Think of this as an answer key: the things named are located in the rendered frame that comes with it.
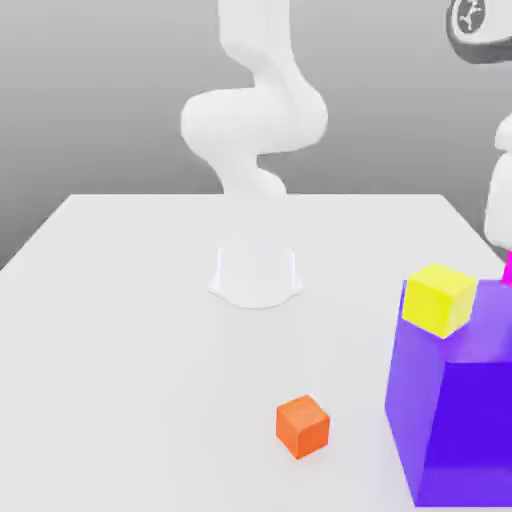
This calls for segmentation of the large purple box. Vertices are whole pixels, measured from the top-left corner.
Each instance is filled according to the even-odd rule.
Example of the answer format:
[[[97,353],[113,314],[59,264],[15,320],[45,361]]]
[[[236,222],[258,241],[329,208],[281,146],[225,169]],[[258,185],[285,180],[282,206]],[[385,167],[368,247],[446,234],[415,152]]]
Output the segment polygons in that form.
[[[399,318],[385,412],[418,507],[512,507],[512,287],[446,339]]]

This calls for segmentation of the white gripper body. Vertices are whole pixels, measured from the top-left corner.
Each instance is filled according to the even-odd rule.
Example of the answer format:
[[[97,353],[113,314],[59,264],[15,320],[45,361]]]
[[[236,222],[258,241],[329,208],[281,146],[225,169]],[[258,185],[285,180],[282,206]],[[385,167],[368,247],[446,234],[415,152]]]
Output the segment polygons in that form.
[[[494,246],[512,252],[512,154],[498,159],[489,185],[484,233]]]

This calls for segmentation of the small orange cube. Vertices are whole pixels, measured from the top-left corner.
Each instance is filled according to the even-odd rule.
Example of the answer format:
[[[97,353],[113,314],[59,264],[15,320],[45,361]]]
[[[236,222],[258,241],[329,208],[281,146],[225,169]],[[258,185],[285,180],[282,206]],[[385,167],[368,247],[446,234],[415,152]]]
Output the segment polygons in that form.
[[[276,436],[300,460],[325,447],[330,416],[310,395],[302,395],[276,409]]]

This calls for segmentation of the small yellow cube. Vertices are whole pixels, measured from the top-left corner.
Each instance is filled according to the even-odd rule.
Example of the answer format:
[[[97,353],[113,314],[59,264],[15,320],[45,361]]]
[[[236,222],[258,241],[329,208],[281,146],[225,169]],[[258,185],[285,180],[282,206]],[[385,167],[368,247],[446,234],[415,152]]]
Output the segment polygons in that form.
[[[470,275],[429,264],[407,279],[402,318],[446,339],[469,322],[477,286],[478,280]]]

